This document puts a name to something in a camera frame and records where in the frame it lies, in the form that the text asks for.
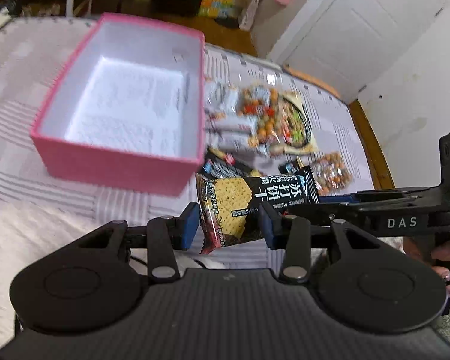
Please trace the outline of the black cracker packet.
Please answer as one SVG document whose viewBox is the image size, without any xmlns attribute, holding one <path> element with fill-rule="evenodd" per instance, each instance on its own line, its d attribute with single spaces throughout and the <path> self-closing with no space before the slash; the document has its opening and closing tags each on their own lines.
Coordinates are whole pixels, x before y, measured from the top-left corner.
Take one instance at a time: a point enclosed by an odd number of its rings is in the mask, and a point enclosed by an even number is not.
<svg viewBox="0 0 450 360">
<path fill-rule="evenodd" d="M 320 202 L 313 175 L 264 175 L 207 179 L 196 175 L 204 242 L 201 252 L 256 241 L 263 237 L 257 216 L 261 203 L 280 213 L 290 207 Z"/>
<path fill-rule="evenodd" d="M 198 173 L 207 180 L 263 176 L 260 171 L 242 163 L 232 154 L 211 147 L 207 148 Z"/>
<path fill-rule="evenodd" d="M 278 169 L 283 175 L 313 175 L 310 165 L 303 164 L 300 158 L 286 162 L 278 166 Z"/>
</svg>

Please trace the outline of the white bedroom door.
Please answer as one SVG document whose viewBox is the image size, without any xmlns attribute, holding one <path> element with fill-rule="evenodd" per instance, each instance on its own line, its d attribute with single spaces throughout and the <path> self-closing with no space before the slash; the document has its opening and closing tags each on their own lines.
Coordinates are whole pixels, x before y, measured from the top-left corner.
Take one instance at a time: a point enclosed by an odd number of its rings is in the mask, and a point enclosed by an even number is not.
<svg viewBox="0 0 450 360">
<path fill-rule="evenodd" d="M 278 63 L 353 101 L 431 26 L 450 0 L 328 0 L 297 30 Z"/>
</svg>

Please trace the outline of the white wafer bar packet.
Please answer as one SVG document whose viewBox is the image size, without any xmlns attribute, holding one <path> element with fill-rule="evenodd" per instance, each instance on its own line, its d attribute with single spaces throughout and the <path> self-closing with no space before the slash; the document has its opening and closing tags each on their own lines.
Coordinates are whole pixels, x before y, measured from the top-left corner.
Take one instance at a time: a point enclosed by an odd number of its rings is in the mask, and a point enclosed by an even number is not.
<svg viewBox="0 0 450 360">
<path fill-rule="evenodd" d="M 257 131 L 257 116 L 217 114 L 205 121 L 205 129 L 215 133 L 240 133 L 253 136 Z"/>
</svg>

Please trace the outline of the colourful gift bag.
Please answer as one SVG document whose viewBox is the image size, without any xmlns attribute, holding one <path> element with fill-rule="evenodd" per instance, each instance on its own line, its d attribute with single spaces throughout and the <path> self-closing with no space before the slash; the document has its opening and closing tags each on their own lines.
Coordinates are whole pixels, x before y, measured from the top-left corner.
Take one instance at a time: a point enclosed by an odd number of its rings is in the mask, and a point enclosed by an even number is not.
<svg viewBox="0 0 450 360">
<path fill-rule="evenodd" d="M 232 17 L 235 10 L 235 0 L 201 0 L 198 15 L 212 19 Z"/>
</svg>

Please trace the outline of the striped patterned bed sheet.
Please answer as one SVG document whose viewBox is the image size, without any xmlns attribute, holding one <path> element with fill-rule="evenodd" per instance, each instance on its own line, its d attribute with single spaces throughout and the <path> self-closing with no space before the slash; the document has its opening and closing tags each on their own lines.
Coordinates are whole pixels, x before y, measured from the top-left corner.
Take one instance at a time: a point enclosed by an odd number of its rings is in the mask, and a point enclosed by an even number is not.
<svg viewBox="0 0 450 360">
<path fill-rule="evenodd" d="M 245 240 L 254 203 L 304 200 L 291 157 L 339 153 L 373 186 L 347 105 L 328 89 L 208 46 L 150 19 L 13 19 L 0 29 L 0 348 L 14 337 L 9 287 L 40 258 L 109 222 L 179 215 L 203 223 L 180 269 L 276 269 L 282 253 Z"/>
</svg>

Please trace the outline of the white paper bag floor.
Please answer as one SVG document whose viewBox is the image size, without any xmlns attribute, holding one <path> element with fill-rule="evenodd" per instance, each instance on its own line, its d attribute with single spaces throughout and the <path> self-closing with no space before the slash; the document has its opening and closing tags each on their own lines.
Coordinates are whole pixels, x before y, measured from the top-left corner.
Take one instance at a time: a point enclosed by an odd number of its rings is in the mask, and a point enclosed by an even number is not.
<svg viewBox="0 0 450 360">
<path fill-rule="evenodd" d="M 259 0 L 245 0 L 244 7 L 238 16 L 239 29 L 249 32 L 254 24 L 254 18 L 259 5 Z"/>
</svg>

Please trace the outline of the grey snack bar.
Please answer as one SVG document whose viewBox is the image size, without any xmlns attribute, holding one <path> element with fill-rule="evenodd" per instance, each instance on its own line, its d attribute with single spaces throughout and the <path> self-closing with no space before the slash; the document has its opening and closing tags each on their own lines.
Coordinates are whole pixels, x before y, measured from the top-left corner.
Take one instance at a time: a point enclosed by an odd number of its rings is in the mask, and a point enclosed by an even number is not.
<svg viewBox="0 0 450 360">
<path fill-rule="evenodd" d="M 208 114 L 221 110 L 225 87 L 216 80 L 207 80 L 204 85 L 204 108 Z"/>
<path fill-rule="evenodd" d="M 223 89 L 221 110 L 225 113 L 236 113 L 240 100 L 241 90 L 234 85 L 225 85 Z"/>
</svg>

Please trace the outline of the pink cardboard storage box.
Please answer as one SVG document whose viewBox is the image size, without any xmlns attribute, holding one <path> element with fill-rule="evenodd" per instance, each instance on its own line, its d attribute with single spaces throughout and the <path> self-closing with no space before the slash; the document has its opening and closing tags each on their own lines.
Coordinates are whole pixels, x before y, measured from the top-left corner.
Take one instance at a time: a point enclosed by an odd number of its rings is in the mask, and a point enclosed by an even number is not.
<svg viewBox="0 0 450 360">
<path fill-rule="evenodd" d="M 200 31 L 104 14 L 50 89 L 31 138 L 51 176 L 177 196 L 202 164 Z"/>
</svg>

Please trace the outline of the small coated peanut bag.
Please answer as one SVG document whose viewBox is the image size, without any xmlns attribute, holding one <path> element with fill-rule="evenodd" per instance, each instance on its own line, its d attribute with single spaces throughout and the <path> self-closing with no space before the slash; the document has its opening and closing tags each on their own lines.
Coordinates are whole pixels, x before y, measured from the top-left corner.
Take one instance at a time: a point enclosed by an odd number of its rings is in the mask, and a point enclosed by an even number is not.
<svg viewBox="0 0 450 360">
<path fill-rule="evenodd" d="M 323 155 L 314 160 L 310 166 L 320 196 L 338 194 L 353 180 L 352 173 L 338 151 Z"/>
</svg>

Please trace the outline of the beige noodle meal packet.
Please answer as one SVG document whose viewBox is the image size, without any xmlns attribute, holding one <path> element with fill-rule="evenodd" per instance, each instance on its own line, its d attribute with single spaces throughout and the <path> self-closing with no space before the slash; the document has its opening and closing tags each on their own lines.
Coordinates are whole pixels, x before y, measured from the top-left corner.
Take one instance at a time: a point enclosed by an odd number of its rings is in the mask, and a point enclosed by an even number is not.
<svg viewBox="0 0 450 360">
<path fill-rule="evenodd" d="M 319 151 L 318 143 L 303 108 L 302 96 L 297 92 L 279 93 L 280 143 L 266 145 L 270 155 L 310 155 Z"/>
</svg>

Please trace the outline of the large coated peanut bag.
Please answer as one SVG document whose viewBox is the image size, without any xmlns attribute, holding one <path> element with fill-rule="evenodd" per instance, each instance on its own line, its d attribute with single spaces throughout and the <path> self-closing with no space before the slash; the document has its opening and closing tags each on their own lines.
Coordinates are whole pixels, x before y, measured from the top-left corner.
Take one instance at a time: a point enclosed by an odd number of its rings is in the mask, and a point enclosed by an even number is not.
<svg viewBox="0 0 450 360">
<path fill-rule="evenodd" d="M 282 129 L 279 92 L 275 88 L 264 85 L 243 88 L 237 114 L 251 116 L 255 120 L 253 132 L 260 144 L 280 143 Z"/>
</svg>

